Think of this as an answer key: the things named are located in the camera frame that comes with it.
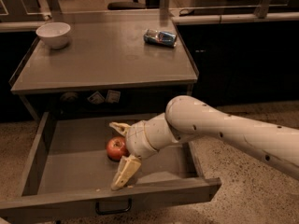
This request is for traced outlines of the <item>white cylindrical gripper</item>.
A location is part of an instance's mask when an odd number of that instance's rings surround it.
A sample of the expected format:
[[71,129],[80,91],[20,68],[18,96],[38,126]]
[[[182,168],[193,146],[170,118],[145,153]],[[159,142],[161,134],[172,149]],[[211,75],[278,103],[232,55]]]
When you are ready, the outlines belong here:
[[147,159],[158,151],[150,145],[146,136],[146,122],[144,120],[130,126],[127,123],[110,122],[109,127],[125,136],[126,147],[130,152],[129,157],[122,156],[117,173],[111,183],[112,190],[122,189],[129,179],[138,171],[141,160]]

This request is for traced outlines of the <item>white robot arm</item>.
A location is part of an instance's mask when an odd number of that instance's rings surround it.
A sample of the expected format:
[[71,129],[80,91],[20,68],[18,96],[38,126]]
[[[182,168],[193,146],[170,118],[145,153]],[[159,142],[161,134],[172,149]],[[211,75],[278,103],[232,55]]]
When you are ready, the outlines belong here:
[[299,131],[220,112],[191,96],[169,101],[165,111],[135,124],[112,122],[125,138],[130,156],[122,158],[111,188],[123,188],[144,159],[161,149],[202,135],[218,138],[280,172],[299,179]]

